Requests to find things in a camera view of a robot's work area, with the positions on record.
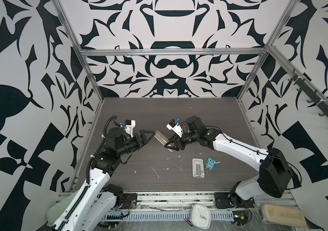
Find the white remote control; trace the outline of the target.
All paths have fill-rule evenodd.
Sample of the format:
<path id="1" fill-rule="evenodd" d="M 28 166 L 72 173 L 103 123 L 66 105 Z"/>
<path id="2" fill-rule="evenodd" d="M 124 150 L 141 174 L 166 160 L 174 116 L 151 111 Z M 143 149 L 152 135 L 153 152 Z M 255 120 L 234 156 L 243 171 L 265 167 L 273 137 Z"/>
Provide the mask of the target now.
<path id="1" fill-rule="evenodd" d="M 163 146 L 169 142 L 169 140 L 160 131 L 156 131 L 154 137 Z"/>

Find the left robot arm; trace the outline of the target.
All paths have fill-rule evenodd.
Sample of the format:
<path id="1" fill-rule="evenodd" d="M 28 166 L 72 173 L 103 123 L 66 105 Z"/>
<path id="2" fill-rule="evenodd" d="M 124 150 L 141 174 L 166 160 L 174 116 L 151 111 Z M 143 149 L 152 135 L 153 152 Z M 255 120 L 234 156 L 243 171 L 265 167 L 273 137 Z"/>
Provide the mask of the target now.
<path id="1" fill-rule="evenodd" d="M 108 183 L 114 171 L 123 163 L 121 156 L 140 150 L 154 136 L 155 132 L 146 130 L 129 134 L 124 127 L 114 127 L 105 132 L 100 151 L 88 163 L 86 180 L 81 189 L 45 230 L 94 230 L 112 208 L 122 203 L 123 189 Z"/>

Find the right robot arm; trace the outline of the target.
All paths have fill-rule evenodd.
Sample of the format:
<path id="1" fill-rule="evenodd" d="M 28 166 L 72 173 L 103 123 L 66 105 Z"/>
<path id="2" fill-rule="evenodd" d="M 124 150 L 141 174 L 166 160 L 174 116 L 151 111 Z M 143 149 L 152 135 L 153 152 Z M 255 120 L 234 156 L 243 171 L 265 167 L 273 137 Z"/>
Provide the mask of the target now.
<path id="1" fill-rule="evenodd" d="M 165 148 L 182 151 L 186 145 L 197 142 L 203 147 L 228 154 L 258 171 L 258 176 L 233 186 L 226 197 L 231 207 L 241 207 L 262 194 L 281 198 L 287 190 L 293 171 L 279 149 L 266 150 L 238 141 L 216 126 L 204 125 L 195 115 L 186 119 L 185 123 L 186 131 L 177 119 L 166 125 L 174 135 L 166 142 Z"/>

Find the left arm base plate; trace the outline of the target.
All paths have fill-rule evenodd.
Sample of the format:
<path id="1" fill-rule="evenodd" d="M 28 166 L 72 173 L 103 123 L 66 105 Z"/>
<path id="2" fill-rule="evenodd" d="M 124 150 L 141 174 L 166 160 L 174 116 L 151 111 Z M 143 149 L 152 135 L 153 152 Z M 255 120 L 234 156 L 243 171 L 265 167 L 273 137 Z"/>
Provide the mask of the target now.
<path id="1" fill-rule="evenodd" d="M 137 193 L 124 193 L 119 209 L 126 210 L 136 206 L 138 200 Z"/>

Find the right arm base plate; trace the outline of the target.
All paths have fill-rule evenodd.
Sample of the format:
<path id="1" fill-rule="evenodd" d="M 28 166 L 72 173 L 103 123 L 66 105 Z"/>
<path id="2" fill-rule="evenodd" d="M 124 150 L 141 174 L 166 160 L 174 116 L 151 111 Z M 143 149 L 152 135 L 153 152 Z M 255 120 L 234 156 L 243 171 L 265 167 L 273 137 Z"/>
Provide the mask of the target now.
<path id="1" fill-rule="evenodd" d="M 239 200 L 235 193 L 230 192 L 215 192 L 215 206 L 218 209 L 238 208 Z"/>

